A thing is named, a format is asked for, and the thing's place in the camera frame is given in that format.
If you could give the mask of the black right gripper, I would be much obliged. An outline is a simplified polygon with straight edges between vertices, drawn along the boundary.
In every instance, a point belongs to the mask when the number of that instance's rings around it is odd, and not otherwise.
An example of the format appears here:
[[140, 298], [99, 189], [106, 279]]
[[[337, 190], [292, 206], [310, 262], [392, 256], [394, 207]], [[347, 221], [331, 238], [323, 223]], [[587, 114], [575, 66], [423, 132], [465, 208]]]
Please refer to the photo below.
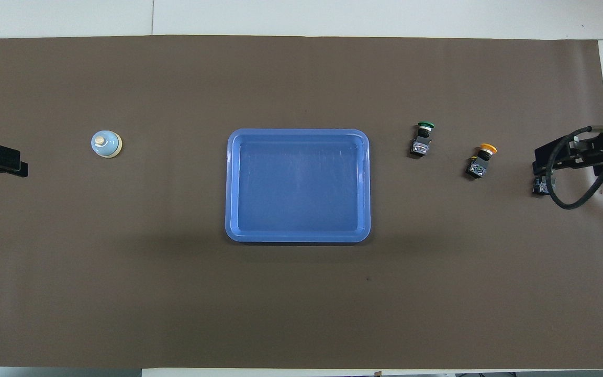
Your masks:
[[[583, 127], [536, 148], [533, 162], [535, 182], [545, 181], [550, 158], [553, 158], [553, 171], [603, 165], [603, 126]], [[551, 173], [551, 182], [555, 180], [554, 173]]]

